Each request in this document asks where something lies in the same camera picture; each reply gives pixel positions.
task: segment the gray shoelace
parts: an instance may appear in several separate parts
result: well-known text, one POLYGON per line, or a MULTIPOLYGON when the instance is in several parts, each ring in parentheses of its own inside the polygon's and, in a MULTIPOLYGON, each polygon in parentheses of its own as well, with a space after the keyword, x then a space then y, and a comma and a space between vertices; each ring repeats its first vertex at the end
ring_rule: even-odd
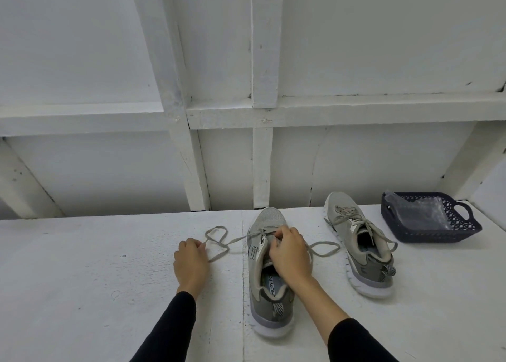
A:
POLYGON ((339 214, 341 214, 341 217, 338 217, 334 220, 332 223, 334 226, 341 224, 347 220, 351 220, 353 225, 356 225, 355 231, 358 231, 361 229, 361 227, 365 227, 367 229, 367 232, 369 233, 369 236, 371 237, 371 241, 374 244, 374 234, 376 234, 381 239, 385 240, 389 244, 394 244, 394 248, 390 250, 391 252, 394 252, 397 249, 397 246, 399 245, 397 242, 392 241, 385 237, 383 234, 383 231, 379 229, 376 225, 374 225, 369 219, 364 218, 355 207, 335 207, 335 211, 339 214))
MULTIPOLYGON (((244 235, 242 237, 234 238, 230 242, 228 242, 228 243, 225 244, 225 243, 223 243, 223 240, 228 235, 228 229, 225 226, 214 226, 212 229, 209 229, 208 231, 205 232, 206 241, 204 243, 206 243, 207 241, 214 242, 215 244, 217 244, 219 247, 221 247, 224 250, 221 253, 217 254, 216 256, 212 257, 209 260, 209 263, 217 261, 221 257, 225 256, 225 254, 230 251, 230 245, 231 244, 235 244, 236 242, 239 242, 240 240, 243 240, 244 238, 253 237, 253 236, 257 236, 257 235, 261 235, 261 234, 267 234, 267 233, 264 230, 261 229, 259 232, 254 232, 254 233, 250 233, 250 234, 244 235), (219 240, 216 240, 213 237, 211 237, 211 234, 215 230, 218 230, 218 229, 224 230, 225 233, 221 236, 221 238, 219 240)), ((341 246, 337 242, 318 241, 318 242, 314 242, 311 245, 309 245, 309 244, 306 243, 306 248, 309 251, 309 254, 310 254, 310 257, 311 257, 311 263, 313 263, 313 255, 315 255, 317 257, 320 257, 320 258, 330 257, 330 256, 334 255, 335 253, 337 253, 341 249, 341 246), (329 251, 328 253, 320 254, 320 253, 318 253, 318 252, 316 252, 316 251, 313 250, 313 247, 318 246, 319 244, 329 244, 329 245, 335 246, 335 249, 329 251)))

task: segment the white table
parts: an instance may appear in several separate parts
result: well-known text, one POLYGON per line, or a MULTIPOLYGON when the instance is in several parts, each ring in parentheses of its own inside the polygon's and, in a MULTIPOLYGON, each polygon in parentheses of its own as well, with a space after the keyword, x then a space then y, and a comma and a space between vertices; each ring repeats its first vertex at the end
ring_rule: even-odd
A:
MULTIPOLYGON (((395 239, 378 205, 362 208, 395 239)), ((282 210, 308 243, 334 238, 322 211, 282 210)), ((343 250, 315 258, 313 275, 400 361, 504 361, 506 233, 473 211, 483 231, 461 243, 399 245, 395 293, 386 301, 350 287, 343 250)), ((202 238, 215 225, 226 226, 229 238, 243 235, 257 214, 0 222, 0 360, 128 360, 174 295, 172 254, 179 241, 202 238)), ((251 330, 247 257, 233 246, 232 254, 212 264, 188 361, 328 360, 297 300, 295 328, 285 339, 267 341, 251 330)))

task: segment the vertical wooden beam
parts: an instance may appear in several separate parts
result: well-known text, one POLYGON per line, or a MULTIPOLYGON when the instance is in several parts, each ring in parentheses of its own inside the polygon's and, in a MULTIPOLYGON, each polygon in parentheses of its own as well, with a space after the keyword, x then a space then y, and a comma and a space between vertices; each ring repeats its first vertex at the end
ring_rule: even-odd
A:
POLYGON ((0 198, 19 218, 63 217, 60 208, 13 149, 0 139, 0 198))
POLYGON ((506 122, 477 122, 437 190, 454 199, 469 199, 505 153, 506 122))
POLYGON ((171 140, 180 152, 191 211, 210 209, 206 174, 196 131, 190 131, 186 67, 173 0, 134 0, 171 140))
MULTIPOLYGON (((254 108, 278 99, 283 0, 251 0, 251 98, 254 108)), ((253 129, 253 207, 269 205, 272 128, 253 129)))

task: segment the shoe sole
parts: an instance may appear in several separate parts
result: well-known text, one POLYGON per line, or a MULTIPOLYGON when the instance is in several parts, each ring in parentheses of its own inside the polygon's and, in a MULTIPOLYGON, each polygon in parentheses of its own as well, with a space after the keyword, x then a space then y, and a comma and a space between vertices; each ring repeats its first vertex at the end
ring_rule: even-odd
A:
MULTIPOLYGON (((255 222, 256 220, 256 217, 253 219, 253 221, 250 223, 250 227, 248 228, 248 233, 250 232, 250 229, 251 229, 251 226, 253 225, 253 223, 255 222)), ((257 333, 258 335, 264 337, 264 338, 269 338, 269 339, 278 339, 278 338, 283 338, 284 336, 286 336, 290 331, 292 331, 292 329, 294 328, 294 317, 295 315, 292 314, 292 317, 291 317, 291 320, 290 322, 288 322, 288 324, 286 326, 283 326, 283 327, 279 327, 277 329, 272 329, 270 327, 265 327, 263 325, 261 325, 260 323, 258 323, 256 321, 256 319, 253 317, 253 314, 251 313, 250 315, 250 319, 248 320, 248 322, 250 323, 251 325, 251 328, 255 331, 255 333, 257 333)))
MULTIPOLYGON (((327 221, 327 211, 328 211, 328 200, 330 198, 330 194, 328 195, 327 199, 325 200, 324 210, 323 210, 323 217, 325 218, 325 222, 327 225, 331 227, 331 229, 334 231, 335 236, 339 239, 339 242, 341 243, 342 247, 346 248, 346 245, 344 243, 344 240, 341 239, 337 231, 334 229, 332 225, 330 225, 327 221)), ((350 282, 350 285, 357 290, 358 293, 369 297, 369 298, 376 298, 376 299, 385 299, 391 296, 394 292, 394 287, 390 286, 389 288, 374 288, 372 286, 369 286, 368 284, 365 284, 364 282, 358 280, 358 278, 353 274, 352 267, 355 268, 355 265, 352 261, 350 261, 350 254, 347 251, 347 257, 348 257, 348 263, 346 263, 345 269, 346 269, 346 277, 348 278, 348 281, 350 282)))

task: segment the person's left hand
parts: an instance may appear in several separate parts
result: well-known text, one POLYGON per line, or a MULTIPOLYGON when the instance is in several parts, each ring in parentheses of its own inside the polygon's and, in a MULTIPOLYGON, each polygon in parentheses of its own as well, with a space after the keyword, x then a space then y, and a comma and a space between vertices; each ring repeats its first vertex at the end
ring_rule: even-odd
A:
POLYGON ((206 244, 193 238, 181 241, 174 253, 174 274, 179 282, 178 293, 188 292, 196 301, 209 274, 206 244))

